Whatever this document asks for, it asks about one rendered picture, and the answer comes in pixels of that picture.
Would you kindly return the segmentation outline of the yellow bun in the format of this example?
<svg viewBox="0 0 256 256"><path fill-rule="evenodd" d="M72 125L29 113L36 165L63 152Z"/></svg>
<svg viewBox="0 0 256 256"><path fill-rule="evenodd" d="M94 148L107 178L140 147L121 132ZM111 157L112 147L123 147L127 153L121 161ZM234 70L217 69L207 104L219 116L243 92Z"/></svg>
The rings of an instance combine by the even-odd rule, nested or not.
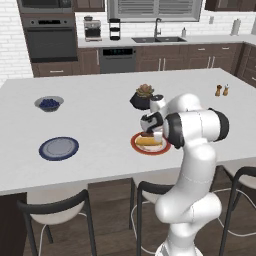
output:
<svg viewBox="0 0 256 256"><path fill-rule="evenodd" d="M138 146L159 146L162 144L161 141L156 141L153 137L137 137L135 144Z"/></svg>

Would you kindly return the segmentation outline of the red rimmed plate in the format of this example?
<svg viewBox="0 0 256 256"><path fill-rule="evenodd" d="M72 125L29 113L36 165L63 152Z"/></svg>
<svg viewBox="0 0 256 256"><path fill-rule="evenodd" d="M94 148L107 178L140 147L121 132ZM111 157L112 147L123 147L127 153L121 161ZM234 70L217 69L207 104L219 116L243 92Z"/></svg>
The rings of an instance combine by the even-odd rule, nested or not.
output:
<svg viewBox="0 0 256 256"><path fill-rule="evenodd" d="M141 153L141 154L146 154L146 155L161 155L166 153L170 148L171 148L171 144L165 139L162 139L162 144L159 146L138 146L135 144L135 139L137 137L140 137L141 135L140 133L135 134L131 140L130 140L130 144L132 146L132 148Z"/></svg>

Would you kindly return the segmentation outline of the blue rimmed plate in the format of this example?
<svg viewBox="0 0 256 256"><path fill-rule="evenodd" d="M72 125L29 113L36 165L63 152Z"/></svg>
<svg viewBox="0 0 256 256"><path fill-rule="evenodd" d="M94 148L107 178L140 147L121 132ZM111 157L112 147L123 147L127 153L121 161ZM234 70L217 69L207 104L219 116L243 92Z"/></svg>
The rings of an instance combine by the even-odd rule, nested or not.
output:
<svg viewBox="0 0 256 256"><path fill-rule="evenodd" d="M79 149L77 140L71 137L55 137L45 141L39 148L39 155L48 161L66 160Z"/></svg>

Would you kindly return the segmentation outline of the grey bowl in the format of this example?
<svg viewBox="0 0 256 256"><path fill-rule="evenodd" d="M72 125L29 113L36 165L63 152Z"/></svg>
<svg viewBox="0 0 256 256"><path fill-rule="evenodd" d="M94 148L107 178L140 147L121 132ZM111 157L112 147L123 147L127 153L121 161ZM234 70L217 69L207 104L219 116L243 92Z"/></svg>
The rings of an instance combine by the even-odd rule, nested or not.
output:
<svg viewBox="0 0 256 256"><path fill-rule="evenodd" d="M44 100L44 99L54 99L59 103L59 106L53 109L43 109L40 107L40 103ZM59 96L45 96L45 97L41 97L39 99L37 99L34 103L34 105L38 108L40 108L41 110L43 110L44 112L54 112L56 111L62 104L64 103L64 99L59 97Z"/></svg>

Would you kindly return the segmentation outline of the black white-seated stool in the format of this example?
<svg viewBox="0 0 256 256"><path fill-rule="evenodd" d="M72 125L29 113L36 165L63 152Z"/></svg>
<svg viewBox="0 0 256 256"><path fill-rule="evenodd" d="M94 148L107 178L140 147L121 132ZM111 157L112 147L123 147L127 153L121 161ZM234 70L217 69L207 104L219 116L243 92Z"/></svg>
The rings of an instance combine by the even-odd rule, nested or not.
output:
<svg viewBox="0 0 256 256"><path fill-rule="evenodd" d="M48 241L53 243L50 226L68 222L77 215L87 218L91 255L97 256L90 198L86 187L28 192L27 202L18 200L17 207L25 220L32 256L41 256L43 232L46 232ZM36 246L32 220L43 225L39 246Z"/></svg>
<svg viewBox="0 0 256 256"><path fill-rule="evenodd" d="M231 221L231 214L233 210L236 208L236 205L240 199L240 195L243 194L242 188L248 187L250 189L256 190L256 185L247 185L243 180L243 176L247 176L249 178L256 178L256 167L241 167L234 176L231 176L228 171L226 171L226 174L229 176L232 186L230 189L230 196L229 196L229 202L225 217L225 222L223 224L223 233L221 238L221 244L219 249L219 256L224 256L224 250L226 245L226 239L227 235L230 233L229 231L229 224Z"/></svg>
<svg viewBox="0 0 256 256"><path fill-rule="evenodd" d="M129 229L134 231L136 256L141 256L141 251L150 253L142 247L142 205L154 204L161 195L167 193L171 188L172 185L154 184L139 178L131 178Z"/></svg>

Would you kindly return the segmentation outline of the brown base cupboard run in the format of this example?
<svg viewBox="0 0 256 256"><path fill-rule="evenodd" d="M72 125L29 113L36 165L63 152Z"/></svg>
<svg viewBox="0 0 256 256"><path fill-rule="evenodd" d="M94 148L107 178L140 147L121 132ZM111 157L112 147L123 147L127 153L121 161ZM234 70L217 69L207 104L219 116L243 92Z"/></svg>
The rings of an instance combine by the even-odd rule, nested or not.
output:
<svg viewBox="0 0 256 256"><path fill-rule="evenodd" d="M136 48L136 70L221 68L234 74L242 46L242 43L140 46Z"/></svg>
<svg viewBox="0 0 256 256"><path fill-rule="evenodd" d="M256 46L243 44L235 76L256 88Z"/></svg>
<svg viewBox="0 0 256 256"><path fill-rule="evenodd" d="M32 63L31 68L35 77L99 74L99 49L79 48L77 61Z"/></svg>

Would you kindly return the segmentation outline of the dishwasher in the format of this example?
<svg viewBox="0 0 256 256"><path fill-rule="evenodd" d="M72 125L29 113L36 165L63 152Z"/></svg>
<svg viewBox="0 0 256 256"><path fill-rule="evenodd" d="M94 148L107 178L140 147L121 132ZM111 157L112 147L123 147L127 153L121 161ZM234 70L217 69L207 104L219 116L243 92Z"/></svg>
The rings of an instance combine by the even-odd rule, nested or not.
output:
<svg viewBox="0 0 256 256"><path fill-rule="evenodd" d="M134 47L105 47L99 51L100 73L129 73L135 71Z"/></svg>

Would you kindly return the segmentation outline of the dark sink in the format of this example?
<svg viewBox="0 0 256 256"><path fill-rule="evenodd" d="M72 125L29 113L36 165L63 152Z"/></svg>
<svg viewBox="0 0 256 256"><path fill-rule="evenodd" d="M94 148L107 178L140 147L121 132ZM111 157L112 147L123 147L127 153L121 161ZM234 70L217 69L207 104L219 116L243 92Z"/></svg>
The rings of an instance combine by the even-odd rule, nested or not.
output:
<svg viewBox="0 0 256 256"><path fill-rule="evenodd" d="M136 37L132 38L136 43L173 43L173 42L186 42L181 37Z"/></svg>

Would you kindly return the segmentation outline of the dark tap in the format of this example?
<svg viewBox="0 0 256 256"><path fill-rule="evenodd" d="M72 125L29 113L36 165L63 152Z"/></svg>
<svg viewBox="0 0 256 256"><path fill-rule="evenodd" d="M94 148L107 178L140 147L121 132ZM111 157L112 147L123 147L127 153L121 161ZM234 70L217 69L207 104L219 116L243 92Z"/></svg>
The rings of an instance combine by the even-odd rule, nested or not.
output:
<svg viewBox="0 0 256 256"><path fill-rule="evenodd" d="M161 29L158 29L158 23L161 22L161 18L156 18L155 20L155 28L154 28L154 38L157 38L158 35L161 35Z"/></svg>

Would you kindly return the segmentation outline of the dark blue food pile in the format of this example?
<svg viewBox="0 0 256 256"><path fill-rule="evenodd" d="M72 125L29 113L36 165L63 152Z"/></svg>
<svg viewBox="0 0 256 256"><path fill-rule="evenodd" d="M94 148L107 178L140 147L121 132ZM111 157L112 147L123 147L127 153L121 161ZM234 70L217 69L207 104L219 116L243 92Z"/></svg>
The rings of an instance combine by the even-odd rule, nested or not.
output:
<svg viewBox="0 0 256 256"><path fill-rule="evenodd" d="M40 107L43 109L53 109L59 106L59 103L54 99L44 99L40 103Z"/></svg>

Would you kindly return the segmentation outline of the black tiered stand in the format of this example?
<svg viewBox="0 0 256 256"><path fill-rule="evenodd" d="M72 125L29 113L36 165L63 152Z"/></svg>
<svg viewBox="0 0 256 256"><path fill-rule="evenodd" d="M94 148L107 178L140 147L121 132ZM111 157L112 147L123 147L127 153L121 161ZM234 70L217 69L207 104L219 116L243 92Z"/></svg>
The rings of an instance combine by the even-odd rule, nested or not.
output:
<svg viewBox="0 0 256 256"><path fill-rule="evenodd" d="M121 21L117 18L110 18L109 24L109 38L111 41L118 41L121 39Z"/></svg>

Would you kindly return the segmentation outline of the silver coffee machine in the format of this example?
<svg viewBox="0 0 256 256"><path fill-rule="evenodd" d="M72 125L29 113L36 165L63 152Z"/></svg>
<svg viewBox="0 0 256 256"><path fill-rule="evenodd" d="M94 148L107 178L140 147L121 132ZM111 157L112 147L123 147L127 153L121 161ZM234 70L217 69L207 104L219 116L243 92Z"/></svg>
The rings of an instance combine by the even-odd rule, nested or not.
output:
<svg viewBox="0 0 256 256"><path fill-rule="evenodd" d="M85 40L90 41L101 41L101 21L94 20L92 16L84 17L84 33Z"/></svg>

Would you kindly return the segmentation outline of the window with blinds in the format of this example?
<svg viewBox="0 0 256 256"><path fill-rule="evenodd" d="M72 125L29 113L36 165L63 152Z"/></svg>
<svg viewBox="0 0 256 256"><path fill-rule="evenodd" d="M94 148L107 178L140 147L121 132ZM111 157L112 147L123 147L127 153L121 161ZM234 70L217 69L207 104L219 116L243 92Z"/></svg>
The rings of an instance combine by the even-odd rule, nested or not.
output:
<svg viewBox="0 0 256 256"><path fill-rule="evenodd" d="M203 0L107 0L107 17L122 23L198 22Z"/></svg>

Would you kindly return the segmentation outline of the built-in microwave oven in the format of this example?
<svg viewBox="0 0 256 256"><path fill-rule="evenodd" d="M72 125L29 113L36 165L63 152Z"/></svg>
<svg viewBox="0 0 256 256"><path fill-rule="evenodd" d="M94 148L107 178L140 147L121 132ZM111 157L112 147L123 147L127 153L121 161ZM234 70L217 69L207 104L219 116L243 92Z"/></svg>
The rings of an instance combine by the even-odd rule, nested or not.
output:
<svg viewBox="0 0 256 256"><path fill-rule="evenodd" d="M72 13L72 0L17 0L21 13Z"/></svg>

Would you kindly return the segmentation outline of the brown wall cupboard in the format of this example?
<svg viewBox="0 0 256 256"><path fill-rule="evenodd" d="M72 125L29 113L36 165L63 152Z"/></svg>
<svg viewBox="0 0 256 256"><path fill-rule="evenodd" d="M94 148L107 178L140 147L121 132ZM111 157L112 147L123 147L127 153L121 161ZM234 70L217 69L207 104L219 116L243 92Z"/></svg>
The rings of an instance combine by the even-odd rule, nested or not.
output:
<svg viewBox="0 0 256 256"><path fill-rule="evenodd" d="M206 0L208 11L256 12L256 0Z"/></svg>
<svg viewBox="0 0 256 256"><path fill-rule="evenodd" d="M76 12L104 12L105 0L73 0Z"/></svg>

